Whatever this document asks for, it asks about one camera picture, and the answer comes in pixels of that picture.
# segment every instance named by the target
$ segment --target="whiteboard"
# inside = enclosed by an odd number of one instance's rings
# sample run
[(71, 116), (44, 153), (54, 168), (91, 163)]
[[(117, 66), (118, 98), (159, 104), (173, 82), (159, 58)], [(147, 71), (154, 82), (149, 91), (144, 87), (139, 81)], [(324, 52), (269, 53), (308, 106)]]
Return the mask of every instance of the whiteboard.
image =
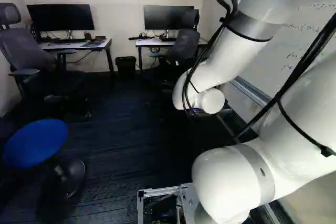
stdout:
[[(336, 1), (298, 7), (239, 76), (273, 97), (335, 12)], [(334, 35), (314, 63), (335, 51)]]

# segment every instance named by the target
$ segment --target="blue seat cushion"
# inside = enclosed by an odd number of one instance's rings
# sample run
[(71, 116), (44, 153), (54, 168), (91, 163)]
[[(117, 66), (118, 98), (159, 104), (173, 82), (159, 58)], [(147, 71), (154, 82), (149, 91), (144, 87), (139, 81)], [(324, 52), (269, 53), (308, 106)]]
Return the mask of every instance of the blue seat cushion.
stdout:
[(68, 138), (61, 120), (45, 119), (18, 130), (6, 143), (2, 162), (6, 167), (27, 169), (53, 156)]

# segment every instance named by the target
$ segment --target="chair backrest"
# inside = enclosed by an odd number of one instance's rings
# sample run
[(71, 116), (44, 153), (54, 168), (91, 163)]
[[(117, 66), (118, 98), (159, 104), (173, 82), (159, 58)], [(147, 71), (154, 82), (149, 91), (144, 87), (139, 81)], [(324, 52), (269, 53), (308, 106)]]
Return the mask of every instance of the chair backrest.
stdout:
[(185, 29), (197, 29), (199, 22), (198, 9), (187, 10), (181, 18), (181, 25)]
[(187, 60), (195, 56), (200, 34), (193, 29), (180, 29), (174, 46), (170, 50), (170, 57), (174, 61)]
[[(0, 25), (20, 22), (20, 13), (13, 4), (0, 4)], [(0, 50), (15, 70), (48, 69), (55, 57), (42, 50), (27, 29), (0, 30)]]

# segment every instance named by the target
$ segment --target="keyboard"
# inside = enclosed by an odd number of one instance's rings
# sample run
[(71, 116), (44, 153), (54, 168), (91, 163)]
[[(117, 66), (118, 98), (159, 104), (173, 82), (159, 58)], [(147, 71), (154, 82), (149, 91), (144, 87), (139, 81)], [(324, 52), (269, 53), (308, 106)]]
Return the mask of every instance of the keyboard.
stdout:
[(51, 44), (71, 44), (85, 41), (87, 41), (87, 39), (53, 39)]
[(160, 38), (160, 41), (163, 42), (176, 41), (176, 38)]

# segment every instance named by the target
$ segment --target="chair headrest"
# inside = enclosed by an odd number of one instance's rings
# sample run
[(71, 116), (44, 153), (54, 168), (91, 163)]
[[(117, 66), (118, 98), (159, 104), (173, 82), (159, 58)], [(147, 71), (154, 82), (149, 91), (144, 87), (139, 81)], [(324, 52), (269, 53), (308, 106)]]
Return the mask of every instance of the chair headrest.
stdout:
[(0, 3), (0, 25), (11, 25), (21, 21), (21, 14), (16, 5)]
[(193, 29), (194, 27), (197, 27), (199, 23), (199, 10), (198, 9), (187, 10), (182, 16), (181, 21), (183, 28)]

